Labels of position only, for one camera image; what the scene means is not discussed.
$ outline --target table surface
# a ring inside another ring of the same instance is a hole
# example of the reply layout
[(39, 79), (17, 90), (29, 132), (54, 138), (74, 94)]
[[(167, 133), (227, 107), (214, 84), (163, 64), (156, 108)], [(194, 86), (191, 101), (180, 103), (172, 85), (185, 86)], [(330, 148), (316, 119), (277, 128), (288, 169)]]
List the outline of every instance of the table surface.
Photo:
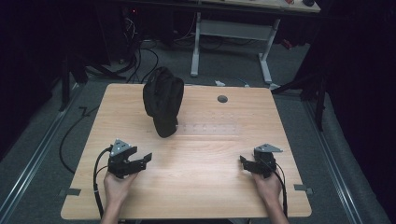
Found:
[[(99, 219), (92, 190), (99, 153), (116, 138), (137, 146), (131, 161), (152, 152), (147, 170), (134, 181), (121, 218), (267, 217), (248, 171), (239, 160), (253, 161), (253, 148), (283, 149), (276, 162), (286, 176), (290, 217), (308, 217), (311, 207), (272, 93), (264, 88), (186, 86), (177, 116), (177, 132), (161, 138), (143, 105), (143, 85), (110, 84), (100, 105), (70, 189), (62, 217)], [(218, 101), (219, 95), (228, 98)], [(108, 154), (99, 167), (106, 166)], [(105, 171), (98, 176), (103, 204)]]
[(241, 7), (278, 8), (295, 12), (320, 12), (320, 7), (315, 3), (312, 7), (304, 5), (303, 0), (294, 0), (288, 4), (285, 0), (201, 0), (203, 3), (230, 4)]

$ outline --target hand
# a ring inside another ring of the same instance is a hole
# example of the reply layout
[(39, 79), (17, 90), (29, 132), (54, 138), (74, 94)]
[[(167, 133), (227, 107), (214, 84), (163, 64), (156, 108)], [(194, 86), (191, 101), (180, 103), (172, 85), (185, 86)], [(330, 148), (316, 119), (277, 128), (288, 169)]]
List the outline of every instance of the hand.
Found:
[(277, 176), (275, 174), (271, 174), (269, 177), (264, 178), (262, 175), (251, 174), (256, 182), (260, 197), (262, 197), (266, 203), (279, 202), (279, 194), (282, 190), (282, 185), (280, 184)]
[(102, 224), (118, 223), (120, 210), (128, 196), (129, 188), (137, 177), (137, 174), (128, 175), (124, 179), (119, 179), (107, 172), (104, 180), (106, 192), (106, 208), (102, 217)]
[(273, 224), (286, 224), (289, 223), (285, 214), (283, 213), (282, 206), (279, 201), (279, 194), (282, 190), (282, 185), (275, 174), (264, 178), (262, 175), (253, 174), (254, 181), (256, 182), (257, 191), (264, 201), (268, 217)]

